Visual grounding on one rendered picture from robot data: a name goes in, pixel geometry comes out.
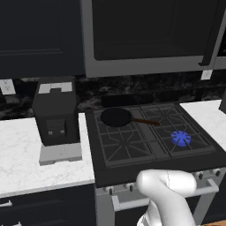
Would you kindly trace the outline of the black and silver stove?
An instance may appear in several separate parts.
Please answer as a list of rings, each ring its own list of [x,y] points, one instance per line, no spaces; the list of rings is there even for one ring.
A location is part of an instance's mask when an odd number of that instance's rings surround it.
[[[147,206],[115,211],[113,195],[137,189],[142,170],[183,170],[196,182],[212,178],[219,192],[187,198],[197,224],[226,220],[226,151],[178,104],[126,106],[134,118],[153,120],[159,125],[131,122],[109,127],[101,120],[101,110],[86,112],[88,138],[94,165],[97,226],[137,226]],[[184,131],[191,143],[178,147],[171,133]]]

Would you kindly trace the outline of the blue burner flame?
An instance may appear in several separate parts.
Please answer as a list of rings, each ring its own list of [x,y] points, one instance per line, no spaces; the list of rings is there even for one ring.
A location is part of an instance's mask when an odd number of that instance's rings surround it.
[[[171,142],[178,147],[186,147],[191,143],[191,136],[184,131],[174,131],[171,133]]]

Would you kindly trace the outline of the black frying pan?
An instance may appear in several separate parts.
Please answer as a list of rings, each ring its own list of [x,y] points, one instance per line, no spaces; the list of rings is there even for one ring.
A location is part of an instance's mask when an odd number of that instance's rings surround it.
[[[103,121],[103,123],[110,127],[123,127],[131,122],[152,125],[160,124],[159,122],[153,120],[134,118],[129,110],[123,108],[105,109],[101,113],[101,120]]]

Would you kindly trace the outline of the black coffee machine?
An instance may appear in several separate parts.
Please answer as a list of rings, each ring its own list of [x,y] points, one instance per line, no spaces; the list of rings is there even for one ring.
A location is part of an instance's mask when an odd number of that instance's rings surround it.
[[[82,159],[73,76],[39,80],[32,105],[41,138],[41,166]]]

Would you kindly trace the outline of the silver microwave oven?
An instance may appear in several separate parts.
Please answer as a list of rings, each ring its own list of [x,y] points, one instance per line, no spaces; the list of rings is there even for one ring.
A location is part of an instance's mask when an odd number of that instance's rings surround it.
[[[214,67],[222,18],[209,66],[200,66],[217,0],[80,0],[89,78]]]

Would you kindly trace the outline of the dark cupboard door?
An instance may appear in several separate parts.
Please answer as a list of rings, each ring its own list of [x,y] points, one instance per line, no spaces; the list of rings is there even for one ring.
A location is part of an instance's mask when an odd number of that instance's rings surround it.
[[[0,0],[0,79],[84,73],[79,0]]]

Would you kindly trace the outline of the dark drawer front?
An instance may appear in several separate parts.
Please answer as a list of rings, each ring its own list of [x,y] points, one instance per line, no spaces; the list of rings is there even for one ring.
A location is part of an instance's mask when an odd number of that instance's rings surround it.
[[[94,185],[1,198],[0,226],[96,226]]]

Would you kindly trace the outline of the white wall socket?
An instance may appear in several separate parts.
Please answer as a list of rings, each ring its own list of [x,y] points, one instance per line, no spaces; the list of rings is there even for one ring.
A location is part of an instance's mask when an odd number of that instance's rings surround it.
[[[205,70],[202,72],[201,74],[201,80],[209,80],[211,79],[211,75],[212,75],[212,70]]]
[[[16,91],[11,79],[0,79],[0,88],[3,95],[16,94]]]

